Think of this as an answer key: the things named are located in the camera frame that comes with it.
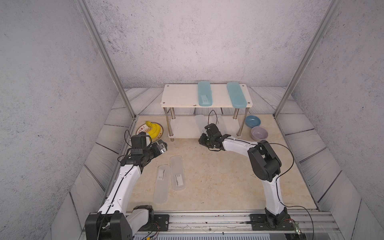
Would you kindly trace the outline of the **blue pencil case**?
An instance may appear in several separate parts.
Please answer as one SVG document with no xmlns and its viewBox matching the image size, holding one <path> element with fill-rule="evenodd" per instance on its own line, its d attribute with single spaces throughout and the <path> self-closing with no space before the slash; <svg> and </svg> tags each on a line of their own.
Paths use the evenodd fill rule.
<svg viewBox="0 0 384 240">
<path fill-rule="evenodd" d="M 227 90 L 230 96 L 232 105 L 235 109 L 244 109 L 247 107 L 247 100 L 242 91 L 242 88 L 239 83 L 230 82 L 227 83 Z"/>
<path fill-rule="evenodd" d="M 199 106 L 210 107 L 213 104 L 211 84 L 209 81 L 198 82 Z"/>
</svg>

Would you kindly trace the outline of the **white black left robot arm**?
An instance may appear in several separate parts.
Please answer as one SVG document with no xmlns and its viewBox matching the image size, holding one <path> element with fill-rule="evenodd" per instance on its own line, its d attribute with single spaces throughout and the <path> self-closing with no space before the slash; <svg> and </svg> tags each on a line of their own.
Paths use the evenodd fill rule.
<svg viewBox="0 0 384 240">
<path fill-rule="evenodd" d="M 167 143 L 153 142 L 144 132 L 131 137 L 131 147 L 118 159 L 120 170 L 109 196 L 98 212 L 86 219 L 88 240 L 132 240 L 140 228 L 153 221 L 152 206 L 138 206 L 126 216 L 127 206 L 144 167 L 167 150 Z"/>
</svg>

